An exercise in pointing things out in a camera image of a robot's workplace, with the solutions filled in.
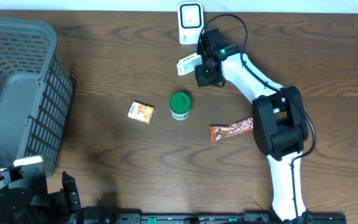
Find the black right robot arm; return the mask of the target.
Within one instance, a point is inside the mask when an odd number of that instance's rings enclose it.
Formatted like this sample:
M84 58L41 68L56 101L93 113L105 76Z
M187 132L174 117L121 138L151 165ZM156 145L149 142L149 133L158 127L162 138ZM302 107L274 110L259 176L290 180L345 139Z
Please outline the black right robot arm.
M195 66L198 86L231 82L252 104L255 143L267 157L272 175L273 214L282 223L304 220L300 159L304 156L310 118L300 92L294 86L284 88L269 79L244 49L227 45L218 29L201 31L196 53L202 58Z

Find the white green medicine box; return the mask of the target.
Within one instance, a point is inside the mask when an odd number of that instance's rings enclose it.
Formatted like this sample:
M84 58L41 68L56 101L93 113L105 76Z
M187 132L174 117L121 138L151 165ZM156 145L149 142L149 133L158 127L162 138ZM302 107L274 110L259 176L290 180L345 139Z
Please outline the white green medicine box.
M182 58L177 63L177 73L179 76L186 75L195 70L197 65L202 64L202 57L197 53L193 53L185 58Z

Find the orange chocolate bar wrapper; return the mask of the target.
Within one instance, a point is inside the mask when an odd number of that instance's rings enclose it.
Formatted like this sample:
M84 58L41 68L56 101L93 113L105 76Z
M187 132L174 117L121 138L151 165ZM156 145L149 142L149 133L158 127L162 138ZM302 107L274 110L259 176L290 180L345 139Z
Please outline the orange chocolate bar wrapper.
M235 136L237 134L247 133L254 128L253 118L243 119L229 126L211 126L209 128L211 142L216 143L219 140Z

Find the green lidded jar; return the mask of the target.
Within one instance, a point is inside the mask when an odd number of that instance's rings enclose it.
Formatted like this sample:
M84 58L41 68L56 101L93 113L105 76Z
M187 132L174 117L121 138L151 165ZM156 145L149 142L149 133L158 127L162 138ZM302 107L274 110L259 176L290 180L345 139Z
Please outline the green lidded jar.
M191 98L184 92L178 92L170 98L171 116L175 120L185 120L191 113Z

